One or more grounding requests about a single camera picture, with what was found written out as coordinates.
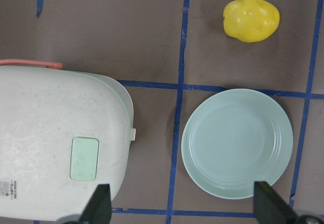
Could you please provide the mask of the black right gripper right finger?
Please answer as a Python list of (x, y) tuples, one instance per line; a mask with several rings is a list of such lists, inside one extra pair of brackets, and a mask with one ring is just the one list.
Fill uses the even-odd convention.
[(265, 181), (254, 182), (253, 214), (258, 223), (295, 223), (297, 214)]

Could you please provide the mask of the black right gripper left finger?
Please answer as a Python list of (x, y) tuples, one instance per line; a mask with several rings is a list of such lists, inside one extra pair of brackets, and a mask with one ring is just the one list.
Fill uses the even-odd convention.
[(111, 221), (111, 216), (110, 185), (99, 184), (89, 199), (78, 222), (108, 224)]

